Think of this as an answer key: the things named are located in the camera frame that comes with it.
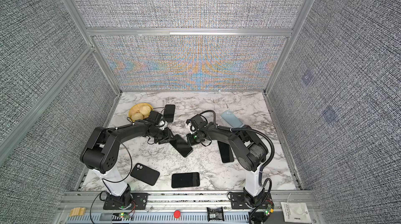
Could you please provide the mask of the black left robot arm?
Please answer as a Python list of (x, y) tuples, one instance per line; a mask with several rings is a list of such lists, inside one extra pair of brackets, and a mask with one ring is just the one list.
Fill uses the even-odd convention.
[(80, 154), (80, 161), (100, 178), (107, 192), (114, 197), (128, 197), (128, 184), (120, 175), (116, 163), (120, 147), (137, 137), (152, 138), (156, 144), (174, 140), (169, 128), (161, 129), (153, 122), (139, 120), (118, 127), (95, 128)]

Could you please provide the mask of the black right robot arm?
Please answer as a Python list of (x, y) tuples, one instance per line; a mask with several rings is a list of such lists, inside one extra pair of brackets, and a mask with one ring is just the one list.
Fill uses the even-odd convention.
[(264, 168), (273, 160), (275, 147), (273, 142), (262, 132), (245, 125), (240, 128), (221, 126), (207, 122), (197, 114), (186, 121), (190, 133), (190, 144), (202, 144), (205, 141), (219, 141), (231, 147), (237, 161), (246, 170), (244, 200), (251, 208), (264, 202), (269, 191), (262, 181)]

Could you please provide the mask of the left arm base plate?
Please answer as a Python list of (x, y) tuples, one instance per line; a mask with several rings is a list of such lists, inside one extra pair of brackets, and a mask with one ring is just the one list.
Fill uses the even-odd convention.
[(104, 202), (103, 210), (145, 210), (148, 196), (148, 193), (131, 193), (130, 196), (128, 193), (122, 196), (106, 193), (101, 195), (100, 200)]

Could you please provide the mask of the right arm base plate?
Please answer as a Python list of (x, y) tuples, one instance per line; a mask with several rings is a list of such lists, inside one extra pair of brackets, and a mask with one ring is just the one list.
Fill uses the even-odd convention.
[(274, 203), (270, 198), (270, 194), (268, 194), (268, 196), (265, 195), (266, 193), (264, 191), (255, 197), (245, 191), (229, 192), (228, 199), (232, 209), (255, 209), (260, 205), (261, 209), (267, 209), (269, 211), (274, 208)]

